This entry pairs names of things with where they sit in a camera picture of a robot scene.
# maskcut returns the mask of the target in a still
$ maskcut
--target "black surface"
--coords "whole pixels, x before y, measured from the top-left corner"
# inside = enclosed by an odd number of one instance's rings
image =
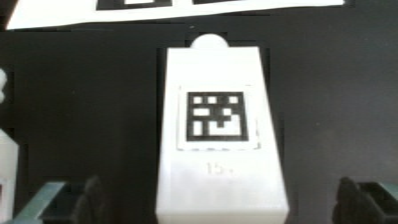
[[[4,1],[9,13],[13,1]],[[98,174],[114,223],[155,223],[164,53],[207,32],[263,47],[290,224],[331,224],[340,178],[398,183],[398,2],[0,33],[16,210]]]
[[[379,183],[342,179],[333,220],[334,224],[398,223],[398,201]]]

